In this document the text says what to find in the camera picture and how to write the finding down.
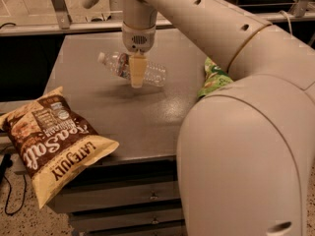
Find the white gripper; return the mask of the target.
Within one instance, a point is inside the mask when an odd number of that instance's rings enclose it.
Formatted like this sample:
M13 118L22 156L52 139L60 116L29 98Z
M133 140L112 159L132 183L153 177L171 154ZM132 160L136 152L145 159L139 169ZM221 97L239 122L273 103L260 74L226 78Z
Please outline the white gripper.
M133 29L122 25L122 39L129 52L137 52L129 57L131 86L138 89L143 85L148 66L147 57L140 52L148 52L155 43L156 27Z

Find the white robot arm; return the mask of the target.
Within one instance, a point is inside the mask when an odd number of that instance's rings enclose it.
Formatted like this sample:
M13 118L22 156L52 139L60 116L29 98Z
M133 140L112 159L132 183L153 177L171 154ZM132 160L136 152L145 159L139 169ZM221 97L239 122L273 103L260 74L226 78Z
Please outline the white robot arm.
M188 236L306 236L315 154L313 49L224 0L157 9L230 74L187 114L177 144Z

